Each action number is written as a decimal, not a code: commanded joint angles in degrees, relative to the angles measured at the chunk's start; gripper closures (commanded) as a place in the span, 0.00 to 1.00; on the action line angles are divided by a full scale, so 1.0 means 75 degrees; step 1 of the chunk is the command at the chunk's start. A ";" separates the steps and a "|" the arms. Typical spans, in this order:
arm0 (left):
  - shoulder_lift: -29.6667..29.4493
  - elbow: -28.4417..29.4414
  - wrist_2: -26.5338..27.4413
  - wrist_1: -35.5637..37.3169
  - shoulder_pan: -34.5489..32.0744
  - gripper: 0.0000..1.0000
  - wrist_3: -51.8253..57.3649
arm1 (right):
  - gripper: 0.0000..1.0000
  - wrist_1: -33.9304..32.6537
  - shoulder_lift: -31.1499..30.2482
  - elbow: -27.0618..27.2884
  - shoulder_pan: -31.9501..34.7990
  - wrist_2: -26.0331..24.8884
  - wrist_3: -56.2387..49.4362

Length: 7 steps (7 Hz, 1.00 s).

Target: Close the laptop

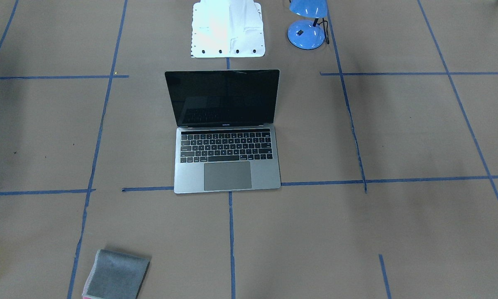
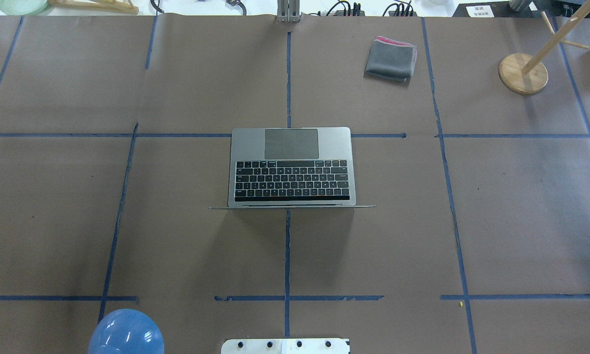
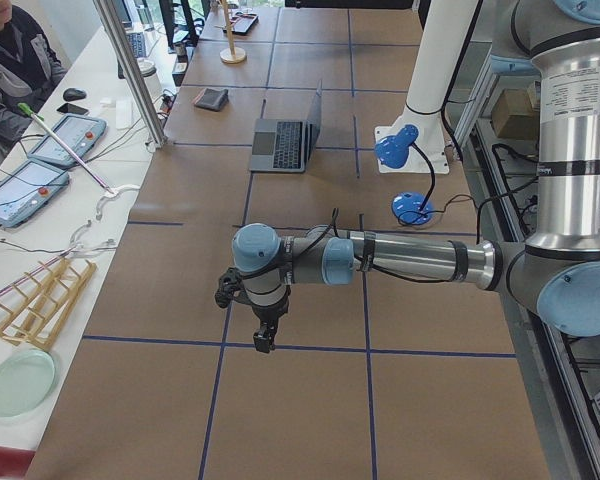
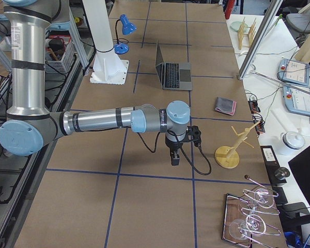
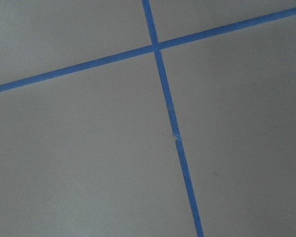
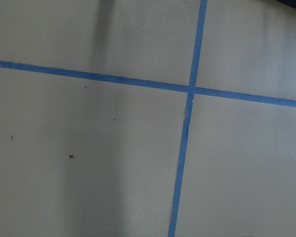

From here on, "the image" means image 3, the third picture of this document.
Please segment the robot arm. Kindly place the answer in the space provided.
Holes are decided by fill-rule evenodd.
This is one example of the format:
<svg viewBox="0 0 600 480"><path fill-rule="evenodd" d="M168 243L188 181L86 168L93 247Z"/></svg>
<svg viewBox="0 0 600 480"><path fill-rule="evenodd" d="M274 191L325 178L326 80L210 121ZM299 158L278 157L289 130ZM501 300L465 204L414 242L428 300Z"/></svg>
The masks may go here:
<svg viewBox="0 0 600 480"><path fill-rule="evenodd" d="M258 351L274 349L293 284L342 285L358 271L470 282L510 295L565 334L600 335L600 1L500 1L492 44L498 57L527 61L541 76L535 232L521 243L468 246L331 224L303 237L246 225L215 300L252 308Z"/></svg>

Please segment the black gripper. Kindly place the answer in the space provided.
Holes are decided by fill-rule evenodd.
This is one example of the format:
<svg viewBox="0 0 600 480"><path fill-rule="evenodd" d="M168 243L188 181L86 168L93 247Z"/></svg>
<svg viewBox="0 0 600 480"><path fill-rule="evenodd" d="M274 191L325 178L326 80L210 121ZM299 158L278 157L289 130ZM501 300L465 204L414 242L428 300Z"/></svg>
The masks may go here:
<svg viewBox="0 0 600 480"><path fill-rule="evenodd" d="M288 313L288 308L288 300L280 300L274 305L255 306L252 308L260 321L259 328L253 334L253 343L257 351L271 353L275 350L273 336L277 334L279 320Z"/></svg>

